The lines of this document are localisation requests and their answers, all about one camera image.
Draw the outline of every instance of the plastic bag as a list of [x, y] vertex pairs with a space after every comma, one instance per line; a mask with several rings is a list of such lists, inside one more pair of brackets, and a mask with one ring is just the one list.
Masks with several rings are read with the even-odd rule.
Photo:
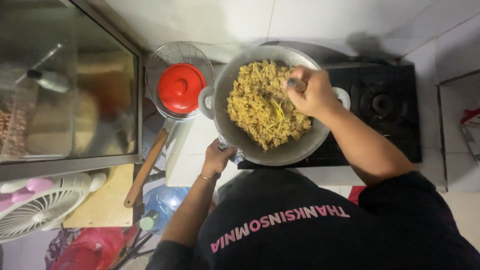
[[85, 228], [65, 249], [51, 270], [107, 270], [116, 263], [120, 251], [135, 236], [132, 227], [127, 234], [121, 227]]

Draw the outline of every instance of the glass cabinet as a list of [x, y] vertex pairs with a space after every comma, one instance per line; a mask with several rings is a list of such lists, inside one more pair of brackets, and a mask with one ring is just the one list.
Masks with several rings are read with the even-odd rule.
[[85, 1], [0, 10], [0, 182], [141, 160], [141, 54]]

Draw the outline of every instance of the glass panel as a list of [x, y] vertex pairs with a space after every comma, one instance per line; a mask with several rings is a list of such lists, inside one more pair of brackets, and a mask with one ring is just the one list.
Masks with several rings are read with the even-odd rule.
[[0, 162], [135, 153], [136, 56], [68, 2], [3, 5]]

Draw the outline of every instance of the red lid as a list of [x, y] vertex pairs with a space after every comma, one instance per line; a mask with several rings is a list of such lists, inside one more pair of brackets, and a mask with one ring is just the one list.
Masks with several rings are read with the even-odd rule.
[[198, 108], [198, 95], [206, 87], [202, 73], [186, 63], [169, 66], [160, 77], [158, 97], [172, 112], [189, 113]]

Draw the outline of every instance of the dish towel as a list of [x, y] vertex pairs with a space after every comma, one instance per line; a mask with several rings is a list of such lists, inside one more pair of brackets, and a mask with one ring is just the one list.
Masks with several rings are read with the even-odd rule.
[[[230, 143], [228, 143], [227, 140], [219, 133], [218, 134], [218, 148], [223, 151], [223, 150], [229, 148], [230, 146], [232, 146], [232, 145]], [[243, 160], [244, 160], [243, 152], [240, 150], [240, 148], [237, 147], [237, 153], [230, 158], [230, 161], [235, 163], [235, 164], [239, 164]]]

